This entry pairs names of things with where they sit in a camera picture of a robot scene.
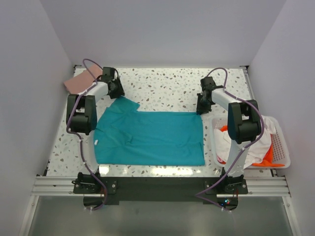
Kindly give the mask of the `teal t shirt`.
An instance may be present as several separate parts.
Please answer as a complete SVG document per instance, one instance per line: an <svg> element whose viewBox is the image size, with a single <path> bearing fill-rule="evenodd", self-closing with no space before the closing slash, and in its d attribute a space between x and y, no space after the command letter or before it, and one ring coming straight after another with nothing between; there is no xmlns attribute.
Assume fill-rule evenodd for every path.
<svg viewBox="0 0 315 236"><path fill-rule="evenodd" d="M98 164L202 166L203 123L194 112L144 112L121 97L107 107L94 132Z"/></svg>

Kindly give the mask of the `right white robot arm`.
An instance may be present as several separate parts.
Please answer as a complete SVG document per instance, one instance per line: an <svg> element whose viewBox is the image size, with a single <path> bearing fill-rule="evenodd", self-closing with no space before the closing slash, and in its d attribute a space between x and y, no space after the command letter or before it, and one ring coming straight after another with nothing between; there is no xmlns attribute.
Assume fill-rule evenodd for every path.
<svg viewBox="0 0 315 236"><path fill-rule="evenodd" d="M196 112L199 115L209 113L213 105L227 110L227 131L231 147L223 173L227 175L219 181L224 193L231 193L237 182L234 177L244 173L244 164L249 147L259 139L264 131L263 119L255 100L244 100L217 86L212 77L200 80L201 93L197 95Z"/></svg>

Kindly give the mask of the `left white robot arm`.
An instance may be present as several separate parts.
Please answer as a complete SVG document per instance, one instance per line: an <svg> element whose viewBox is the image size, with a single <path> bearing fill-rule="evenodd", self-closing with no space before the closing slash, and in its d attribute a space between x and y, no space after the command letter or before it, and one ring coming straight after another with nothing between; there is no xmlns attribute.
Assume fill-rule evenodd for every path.
<svg viewBox="0 0 315 236"><path fill-rule="evenodd" d="M67 98L66 132L78 136L82 165L96 173L94 132L97 125L96 103L104 96L117 99L125 95L119 73L112 67L103 67L102 73L86 89L71 93Z"/></svg>

